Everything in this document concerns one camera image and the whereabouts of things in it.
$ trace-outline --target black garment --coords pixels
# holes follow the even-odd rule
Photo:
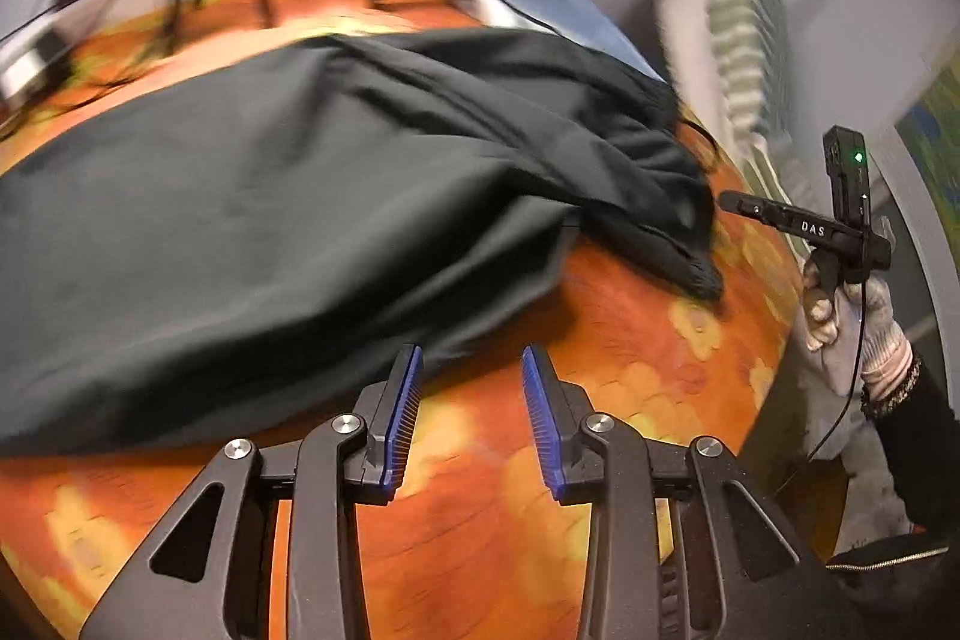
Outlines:
[[[533,31],[320,38],[138,98],[0,178],[0,453],[249,434],[464,355],[578,215],[716,298],[664,83]]]
[[[875,640],[959,637],[960,423],[923,365],[877,432],[907,516],[928,531],[878,540],[829,566]]]

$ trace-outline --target black sleeve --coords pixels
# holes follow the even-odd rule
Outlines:
[[[960,423],[925,366],[877,432],[910,520],[931,531],[960,528]]]

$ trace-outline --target metal pivot bolt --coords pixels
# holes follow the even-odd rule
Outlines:
[[[723,453],[723,444],[716,437],[700,437],[697,440],[697,453],[707,458],[716,458]]]
[[[592,432],[597,432],[597,434],[608,432],[610,429],[613,429],[613,418],[606,413],[587,415],[587,429],[590,429]]]
[[[353,413],[344,413],[334,418],[331,426],[337,434],[351,434],[360,428],[360,418]]]
[[[253,450],[253,442],[248,439],[232,439],[224,445],[224,453],[227,458],[243,458]]]

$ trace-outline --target white glove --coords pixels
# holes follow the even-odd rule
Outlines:
[[[856,340],[860,323],[854,305],[861,302],[860,286],[837,287],[833,301],[819,288],[820,271],[808,261],[803,268],[803,314],[806,346],[821,351],[832,389],[846,395],[850,390]],[[876,277],[867,280],[866,325],[860,376],[874,402],[885,399],[906,377],[913,348],[904,330],[894,320],[890,289]]]

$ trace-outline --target orange floral bedspread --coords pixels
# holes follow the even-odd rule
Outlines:
[[[222,0],[200,11],[191,23],[200,31],[195,35],[215,30],[218,14],[221,28],[241,28],[247,18],[237,10],[246,3]],[[234,30],[189,47],[85,113],[40,115],[24,136],[0,145],[0,170],[108,104],[306,33],[467,23],[435,5],[397,18],[357,13],[357,0],[277,3],[286,13],[282,28]],[[110,36],[126,37],[127,44],[136,40],[126,29]],[[109,37],[102,44],[116,47]],[[94,49],[96,42],[85,57],[94,57]],[[682,134],[709,159],[696,134]],[[744,188],[728,162],[710,179],[715,191]],[[582,384],[595,408],[646,437],[687,444],[709,432],[736,451],[784,351],[800,278],[776,232],[731,215],[718,215],[714,258],[726,289],[716,306],[705,307],[581,239],[558,290],[430,384],[397,499],[385,509],[358,509],[374,639],[574,637],[589,508],[557,506],[544,488],[520,386],[520,351],[529,341],[543,342],[558,375]],[[267,437],[238,434],[271,444],[299,437],[318,422]],[[0,550],[64,637],[77,636],[133,549],[219,446],[0,462]],[[281,523],[287,519],[282,513]],[[278,539],[275,640],[285,637],[283,534]]]

